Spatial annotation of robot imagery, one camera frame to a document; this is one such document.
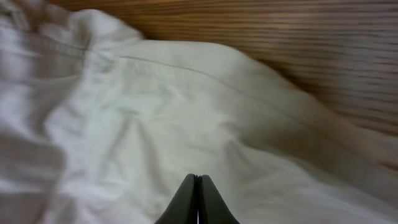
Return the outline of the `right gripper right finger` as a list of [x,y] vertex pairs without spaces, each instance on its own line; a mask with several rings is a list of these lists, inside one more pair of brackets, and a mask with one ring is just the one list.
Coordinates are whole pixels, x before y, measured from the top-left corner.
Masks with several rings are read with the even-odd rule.
[[239,224],[209,175],[198,178],[199,224]]

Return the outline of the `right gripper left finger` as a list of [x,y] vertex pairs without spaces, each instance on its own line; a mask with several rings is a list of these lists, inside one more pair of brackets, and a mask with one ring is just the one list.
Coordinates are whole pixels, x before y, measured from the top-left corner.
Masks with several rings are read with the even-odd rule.
[[198,220],[196,175],[188,174],[155,224],[196,224]]

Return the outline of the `beige khaki shorts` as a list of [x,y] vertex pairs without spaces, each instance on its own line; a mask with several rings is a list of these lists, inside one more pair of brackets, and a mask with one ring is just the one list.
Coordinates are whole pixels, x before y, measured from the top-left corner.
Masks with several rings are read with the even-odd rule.
[[241,223],[396,223],[396,164],[231,47],[1,2],[2,223],[154,223],[189,173]]

